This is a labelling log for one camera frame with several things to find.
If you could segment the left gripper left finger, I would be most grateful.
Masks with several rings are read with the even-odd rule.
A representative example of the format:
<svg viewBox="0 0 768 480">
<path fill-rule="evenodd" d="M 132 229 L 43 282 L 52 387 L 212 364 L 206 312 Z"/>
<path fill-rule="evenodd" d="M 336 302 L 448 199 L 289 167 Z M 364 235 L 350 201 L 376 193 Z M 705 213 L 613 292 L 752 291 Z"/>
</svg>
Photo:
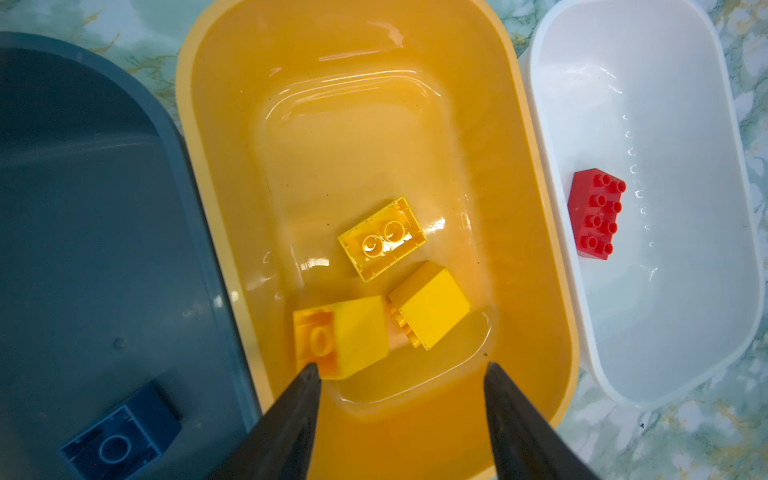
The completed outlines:
<svg viewBox="0 0 768 480">
<path fill-rule="evenodd" d="M 303 367 L 243 442 L 209 479 L 305 479 L 319 414 L 318 367 Z"/>
</svg>

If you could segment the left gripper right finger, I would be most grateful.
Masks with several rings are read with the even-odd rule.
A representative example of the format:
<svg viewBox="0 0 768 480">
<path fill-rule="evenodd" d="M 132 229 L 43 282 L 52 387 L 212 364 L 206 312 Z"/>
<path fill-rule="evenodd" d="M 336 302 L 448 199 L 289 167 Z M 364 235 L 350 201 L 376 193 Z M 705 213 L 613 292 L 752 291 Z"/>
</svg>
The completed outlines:
<svg viewBox="0 0 768 480">
<path fill-rule="evenodd" d="M 499 479 L 598 478 L 495 362 L 484 376 L 484 397 Z"/>
</svg>

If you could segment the yellow lego brick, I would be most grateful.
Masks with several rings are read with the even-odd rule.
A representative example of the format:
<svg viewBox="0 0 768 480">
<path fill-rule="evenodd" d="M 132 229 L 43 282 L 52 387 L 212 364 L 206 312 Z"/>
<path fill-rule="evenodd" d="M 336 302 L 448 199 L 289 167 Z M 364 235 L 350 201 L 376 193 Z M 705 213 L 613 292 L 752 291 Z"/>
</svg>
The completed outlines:
<svg viewBox="0 0 768 480">
<path fill-rule="evenodd" d="M 293 335 L 296 369 L 314 363 L 325 380 L 344 380 L 390 352 L 378 296 L 295 311 Z"/>
<path fill-rule="evenodd" d="M 433 348 L 472 310 L 445 266 L 424 262 L 388 294 L 398 327 L 414 348 Z"/>
<path fill-rule="evenodd" d="M 367 283 L 419 249 L 427 238 L 409 202 L 401 196 L 341 234 L 338 241 Z"/>
</svg>

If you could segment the small blue lego brick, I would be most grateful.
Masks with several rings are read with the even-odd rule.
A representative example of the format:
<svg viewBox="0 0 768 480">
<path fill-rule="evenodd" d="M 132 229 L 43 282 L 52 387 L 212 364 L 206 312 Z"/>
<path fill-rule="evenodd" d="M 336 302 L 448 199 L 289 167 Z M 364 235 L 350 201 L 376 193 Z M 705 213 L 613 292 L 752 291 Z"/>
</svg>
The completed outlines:
<svg viewBox="0 0 768 480">
<path fill-rule="evenodd" d="M 82 479 L 130 479 L 159 459 L 181 424 L 149 383 L 60 447 Z"/>
</svg>

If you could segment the dark teal plastic bin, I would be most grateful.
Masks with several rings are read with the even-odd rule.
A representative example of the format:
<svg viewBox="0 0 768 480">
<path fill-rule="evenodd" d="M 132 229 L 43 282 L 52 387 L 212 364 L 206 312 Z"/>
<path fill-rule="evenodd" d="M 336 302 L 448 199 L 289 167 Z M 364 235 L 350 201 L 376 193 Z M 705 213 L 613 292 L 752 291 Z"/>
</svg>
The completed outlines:
<svg viewBox="0 0 768 480">
<path fill-rule="evenodd" d="M 1 36 L 1 475 L 82 479 L 60 447 L 153 383 L 181 424 L 131 479 L 202 479 L 259 407 L 183 136 L 82 47 Z"/>
</svg>

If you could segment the red lego brick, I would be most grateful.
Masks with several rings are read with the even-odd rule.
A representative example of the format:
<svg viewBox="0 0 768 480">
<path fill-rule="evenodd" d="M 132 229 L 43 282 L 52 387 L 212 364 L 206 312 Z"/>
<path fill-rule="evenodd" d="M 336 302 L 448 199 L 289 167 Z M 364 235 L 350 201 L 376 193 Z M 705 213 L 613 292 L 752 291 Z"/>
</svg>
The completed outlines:
<svg viewBox="0 0 768 480">
<path fill-rule="evenodd" d="M 607 260 L 614 252 L 612 239 L 626 190 L 623 180 L 597 168 L 574 174 L 567 206 L 580 255 Z"/>
</svg>

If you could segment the white plastic bin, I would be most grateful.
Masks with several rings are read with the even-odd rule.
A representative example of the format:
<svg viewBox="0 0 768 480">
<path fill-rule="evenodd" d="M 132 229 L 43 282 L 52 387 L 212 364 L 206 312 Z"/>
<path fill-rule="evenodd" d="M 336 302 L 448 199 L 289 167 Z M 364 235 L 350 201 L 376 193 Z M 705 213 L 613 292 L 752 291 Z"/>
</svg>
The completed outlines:
<svg viewBox="0 0 768 480">
<path fill-rule="evenodd" d="M 520 68 L 582 365 L 619 404 L 676 401 L 744 353 L 765 296 L 714 25 L 693 1 L 560 1 Z M 578 252 L 567 209 L 590 168 L 627 185 L 605 260 Z"/>
</svg>

